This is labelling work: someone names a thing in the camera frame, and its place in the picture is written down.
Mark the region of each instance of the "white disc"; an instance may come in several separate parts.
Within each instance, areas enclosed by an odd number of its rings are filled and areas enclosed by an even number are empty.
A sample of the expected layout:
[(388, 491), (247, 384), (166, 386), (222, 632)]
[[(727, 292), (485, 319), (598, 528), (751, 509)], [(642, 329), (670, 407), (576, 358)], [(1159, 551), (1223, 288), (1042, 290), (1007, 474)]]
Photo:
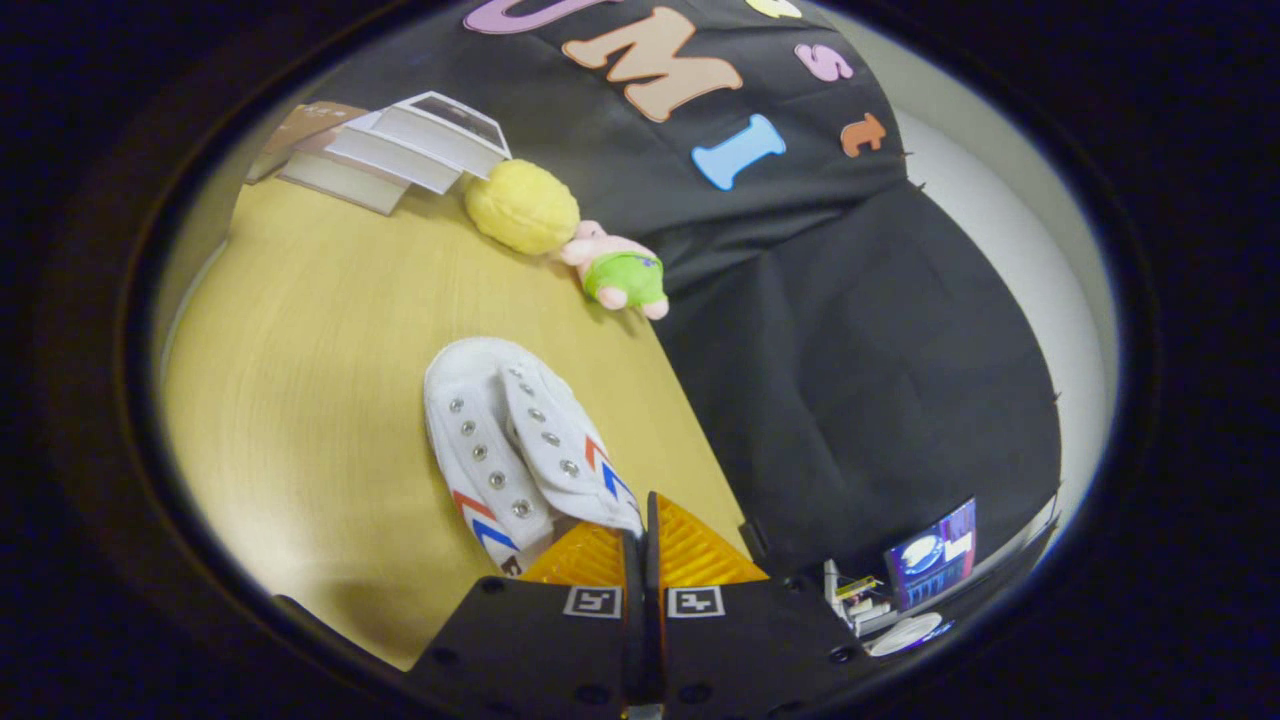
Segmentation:
[(900, 650), (905, 650), (924, 635), (932, 633), (940, 624), (942, 624), (942, 616), (937, 612), (925, 612), (924, 615), (902, 620), (897, 625), (893, 625), (892, 630), (884, 633), (878, 641), (876, 641), (876, 644), (867, 651), (867, 655), (870, 655), (872, 657), (883, 657)]

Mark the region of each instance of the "orange letter m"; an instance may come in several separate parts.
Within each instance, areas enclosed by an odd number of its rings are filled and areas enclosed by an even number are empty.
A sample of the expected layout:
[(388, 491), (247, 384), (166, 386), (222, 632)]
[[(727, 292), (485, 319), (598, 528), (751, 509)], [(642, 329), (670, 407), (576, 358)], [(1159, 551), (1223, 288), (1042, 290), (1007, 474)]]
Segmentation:
[(717, 58), (676, 58), (694, 36), (694, 23), (671, 8), (654, 8), (648, 18), (607, 32), (595, 40), (572, 40), (564, 54), (580, 65), (602, 68), (618, 50), (626, 54), (609, 70), (611, 82), (658, 76), (646, 83), (628, 85), (623, 95), (655, 123), (685, 102), (723, 87), (742, 87), (733, 65)]

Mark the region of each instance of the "wooden table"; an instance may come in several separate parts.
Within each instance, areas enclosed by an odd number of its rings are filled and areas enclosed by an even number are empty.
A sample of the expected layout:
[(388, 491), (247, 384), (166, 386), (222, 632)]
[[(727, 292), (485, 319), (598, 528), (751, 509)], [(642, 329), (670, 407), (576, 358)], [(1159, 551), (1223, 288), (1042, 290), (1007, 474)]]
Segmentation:
[(745, 552), (741, 511), (653, 329), (588, 302), (570, 269), (480, 236), (457, 192), (392, 217), (271, 178), (173, 338), (178, 465), (265, 591), (407, 669), (476, 578), (498, 574), (428, 443), (422, 373), (454, 340), (517, 342), (563, 377), (618, 473)]

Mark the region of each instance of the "plush toy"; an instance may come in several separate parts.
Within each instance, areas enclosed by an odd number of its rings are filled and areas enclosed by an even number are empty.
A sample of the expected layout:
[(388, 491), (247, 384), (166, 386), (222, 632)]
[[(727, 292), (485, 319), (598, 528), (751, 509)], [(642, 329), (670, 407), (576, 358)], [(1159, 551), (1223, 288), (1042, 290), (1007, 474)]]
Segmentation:
[(609, 310), (639, 306), (650, 320), (667, 315), (662, 291), (662, 260), (634, 240), (604, 232), (584, 220), (561, 249), (561, 260), (577, 268), (582, 290)]
[(516, 252), (541, 255), (577, 229), (573, 193), (556, 176), (526, 160), (506, 160), (489, 179), (471, 181), (463, 195), (476, 228)]
[(666, 316), (662, 260), (648, 247), (581, 220), (577, 200), (556, 176), (526, 160), (507, 160), (467, 186), (463, 205), (476, 228), (526, 255), (559, 250), (577, 269), (582, 290), (609, 310), (640, 307)]

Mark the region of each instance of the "white sneaker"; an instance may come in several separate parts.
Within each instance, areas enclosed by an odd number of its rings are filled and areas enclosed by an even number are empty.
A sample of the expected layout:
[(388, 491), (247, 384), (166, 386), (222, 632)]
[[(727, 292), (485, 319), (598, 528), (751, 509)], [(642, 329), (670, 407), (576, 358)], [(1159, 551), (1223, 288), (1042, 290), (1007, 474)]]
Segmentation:
[(440, 471), (503, 573), (532, 565), (566, 518), (644, 533), (595, 424), (535, 355), (499, 338), (462, 340), (435, 356), (422, 384)]

